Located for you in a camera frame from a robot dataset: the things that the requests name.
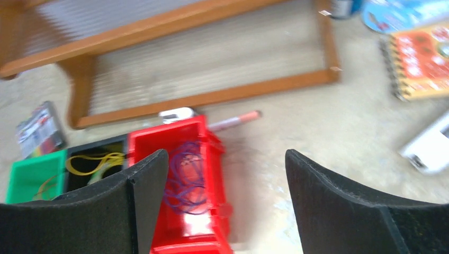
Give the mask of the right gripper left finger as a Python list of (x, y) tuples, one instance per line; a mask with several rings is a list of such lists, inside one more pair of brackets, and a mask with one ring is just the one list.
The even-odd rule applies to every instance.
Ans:
[(1, 205), (1, 253), (149, 253), (168, 153), (51, 201)]

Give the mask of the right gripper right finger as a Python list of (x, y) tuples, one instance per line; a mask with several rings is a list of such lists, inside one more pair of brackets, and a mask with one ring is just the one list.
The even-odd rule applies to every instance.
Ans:
[(448, 253), (448, 205), (388, 194), (296, 150), (285, 169), (304, 253)]

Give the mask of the green plastic bin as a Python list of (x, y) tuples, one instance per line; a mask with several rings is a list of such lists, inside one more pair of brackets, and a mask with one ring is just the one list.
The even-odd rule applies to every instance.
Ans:
[(66, 150), (12, 164), (5, 203), (51, 200), (65, 190)]

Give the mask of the red plastic bin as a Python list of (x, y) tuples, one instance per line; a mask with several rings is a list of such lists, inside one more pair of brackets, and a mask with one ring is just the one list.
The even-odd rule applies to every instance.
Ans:
[(205, 116), (133, 131), (129, 165), (157, 150), (168, 152), (168, 176), (151, 253), (232, 253), (233, 208), (227, 202), (221, 140)]

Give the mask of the black plastic bin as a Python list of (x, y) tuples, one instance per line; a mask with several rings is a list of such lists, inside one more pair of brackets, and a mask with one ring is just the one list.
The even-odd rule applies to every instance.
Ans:
[(65, 192), (111, 176), (128, 167), (126, 134), (68, 148)]

